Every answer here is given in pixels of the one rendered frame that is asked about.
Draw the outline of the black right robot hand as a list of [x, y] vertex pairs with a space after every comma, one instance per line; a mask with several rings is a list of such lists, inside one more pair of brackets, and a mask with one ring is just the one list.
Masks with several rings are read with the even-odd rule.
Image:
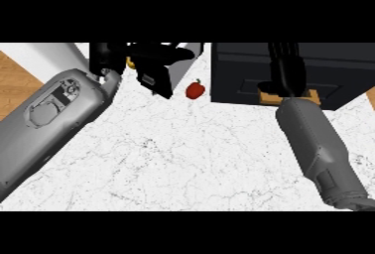
[[301, 97], [305, 68], [297, 43], [269, 43], [272, 80], [258, 83], [261, 92], [279, 97]]

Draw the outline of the dark grey cabinet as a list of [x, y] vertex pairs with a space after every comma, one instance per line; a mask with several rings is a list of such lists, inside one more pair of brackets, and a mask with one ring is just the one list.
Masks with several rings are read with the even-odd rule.
[[[300, 43], [305, 87], [320, 108], [336, 110], [375, 86], [375, 43]], [[258, 83], [272, 79], [267, 43], [211, 45], [211, 101], [260, 105]]]

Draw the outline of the red bell pepper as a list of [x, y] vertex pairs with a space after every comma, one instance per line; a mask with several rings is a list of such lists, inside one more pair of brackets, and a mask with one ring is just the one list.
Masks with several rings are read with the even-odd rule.
[[205, 86], [201, 83], [201, 79], [196, 79], [195, 82], [186, 88], [186, 97], [189, 99], [196, 99], [205, 92]]

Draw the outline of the wooden drawer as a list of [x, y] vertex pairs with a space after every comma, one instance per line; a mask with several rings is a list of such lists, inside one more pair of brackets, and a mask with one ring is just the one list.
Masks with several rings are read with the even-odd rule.
[[[280, 105], [282, 104], [282, 97], [276, 94], [269, 94], [266, 92], [258, 91], [260, 96], [260, 104], [263, 105]], [[301, 99], [311, 101], [316, 105], [320, 104], [317, 90], [308, 89], [304, 93]]]

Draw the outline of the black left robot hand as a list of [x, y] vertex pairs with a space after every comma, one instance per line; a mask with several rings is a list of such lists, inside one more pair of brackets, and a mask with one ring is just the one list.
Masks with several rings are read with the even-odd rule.
[[177, 43], [90, 43], [90, 72], [106, 76], [114, 70], [122, 74], [125, 61], [134, 65], [139, 83], [164, 98], [173, 95], [168, 68], [196, 58], [192, 50], [179, 48]]

